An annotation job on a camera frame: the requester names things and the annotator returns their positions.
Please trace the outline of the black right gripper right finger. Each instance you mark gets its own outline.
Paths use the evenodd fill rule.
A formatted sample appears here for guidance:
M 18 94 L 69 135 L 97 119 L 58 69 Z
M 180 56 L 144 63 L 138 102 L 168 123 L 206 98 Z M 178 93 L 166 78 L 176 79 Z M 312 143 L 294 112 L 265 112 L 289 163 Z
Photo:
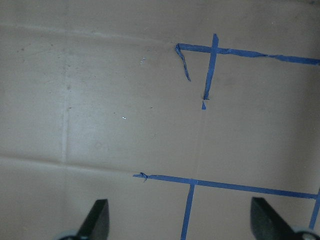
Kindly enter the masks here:
M 250 228 L 256 240 L 297 240 L 284 219 L 262 197 L 252 197 Z

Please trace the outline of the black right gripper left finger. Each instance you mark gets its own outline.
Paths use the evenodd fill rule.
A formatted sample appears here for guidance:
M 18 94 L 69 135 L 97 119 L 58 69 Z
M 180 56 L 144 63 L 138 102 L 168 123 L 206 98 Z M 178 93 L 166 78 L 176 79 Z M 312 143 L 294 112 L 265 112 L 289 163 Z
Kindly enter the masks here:
M 75 235 L 76 240 L 106 240 L 110 230 L 109 203 L 98 199 Z

